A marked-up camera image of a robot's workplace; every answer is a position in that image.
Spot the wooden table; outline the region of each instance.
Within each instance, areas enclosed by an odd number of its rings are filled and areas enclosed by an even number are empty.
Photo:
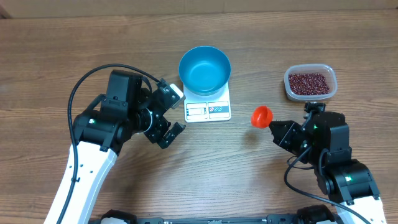
[[[398,222],[398,11],[267,12],[0,21],[0,222],[42,223],[65,170],[70,146],[67,100],[88,70],[126,63],[182,84],[178,62],[198,45],[231,60],[232,119],[189,124],[166,150],[144,136],[125,143],[92,214],[109,209],[139,217],[253,217],[320,204],[283,183],[290,154],[251,113],[302,122],[303,103],[286,98],[292,65],[326,63],[337,94],[327,110],[344,113],[353,157],[382,192],[389,223]],[[73,117],[106,91],[110,70],[77,91]],[[183,107],[166,114],[184,123]],[[291,182],[321,195],[314,174]]]

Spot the black cable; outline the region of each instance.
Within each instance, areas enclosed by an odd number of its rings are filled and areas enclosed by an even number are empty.
[[[72,139],[72,146],[73,146],[73,161],[74,161],[74,167],[73,167],[73,175],[72,175],[72,182],[70,183],[70,188],[69,188],[69,192],[67,195],[67,199],[65,200],[65,204],[63,205],[61,214],[58,218],[57,224],[61,224],[63,216],[65,215],[65,212],[67,211],[68,205],[69,205],[69,201],[72,197],[72,193],[73,193],[73,188],[75,187],[75,182],[77,179],[77,169],[78,169],[78,155],[77,155],[77,144],[76,144],[76,137],[75,137],[75,133],[73,132],[73,123],[72,123],[72,102],[73,102],[73,97],[75,96],[75,93],[77,91],[77,88],[80,86],[80,84],[88,77],[90,76],[92,73],[97,72],[98,70],[104,69],[104,68],[109,68],[109,67],[120,67],[120,68],[128,68],[131,70],[134,70],[136,72],[139,72],[147,77],[149,77],[150,79],[152,79],[155,82],[159,82],[159,80],[155,77],[153,77],[152,75],[149,75],[148,73],[132,67],[130,65],[123,65],[123,64],[119,64],[119,63],[113,63],[113,64],[107,64],[107,65],[102,65],[99,67],[96,67],[92,70],[90,70],[89,72],[86,73],[86,75],[83,75],[83,77],[80,78],[80,80],[76,83],[75,87],[73,87],[72,92],[70,93],[69,96],[69,102],[68,102],[68,125],[69,125],[69,133],[70,133],[70,138]]]
[[[293,159],[293,158],[295,158],[295,157],[297,157],[297,156],[292,156],[292,157],[290,157],[288,160],[286,160],[286,163],[287,163],[287,165],[291,165],[290,164],[290,160],[291,159]],[[293,168],[296,168],[296,169],[302,169],[302,170],[312,170],[312,169],[314,169],[314,167],[313,166],[310,166],[310,167],[296,167],[296,166],[292,166]]]
[[[322,171],[322,161],[323,161],[323,155],[327,153],[329,150],[328,149],[323,149],[321,154],[319,155],[319,161],[318,161],[318,172],[321,176],[323,176],[323,171]]]
[[[297,193],[299,193],[299,194],[302,194],[302,195],[307,196],[307,197],[310,197],[310,198],[317,199],[317,200],[322,201],[322,202],[330,203],[330,204],[332,204],[332,205],[334,205],[334,206],[336,206],[336,207],[339,207],[339,208],[342,208],[342,209],[344,209],[344,210],[346,210],[346,211],[348,211],[348,212],[351,212],[353,215],[356,215],[358,218],[360,218],[360,219],[361,219],[363,222],[365,222],[366,224],[371,224],[371,223],[370,223],[369,221],[367,221],[362,215],[360,215],[358,212],[355,212],[354,210],[348,208],[347,206],[340,205],[339,203],[332,202],[331,200],[328,200],[328,199],[326,199],[326,198],[322,198],[322,197],[319,197],[319,196],[316,196],[316,195],[307,193],[307,192],[305,192],[305,191],[303,191],[303,190],[300,190],[300,189],[297,189],[297,188],[293,187],[290,183],[287,182],[287,174],[289,173],[289,171],[293,168],[293,166],[294,166],[299,160],[301,160],[301,158],[303,158],[306,154],[308,154],[308,152],[309,152],[311,149],[312,149],[312,147],[308,147],[308,149],[306,149],[300,156],[298,156],[298,158],[295,159],[295,160],[293,161],[293,163],[292,163],[291,165],[289,165],[289,167],[286,169],[286,172],[285,172],[285,175],[284,175],[285,184],[286,184],[290,189],[292,189],[294,192],[297,192]]]

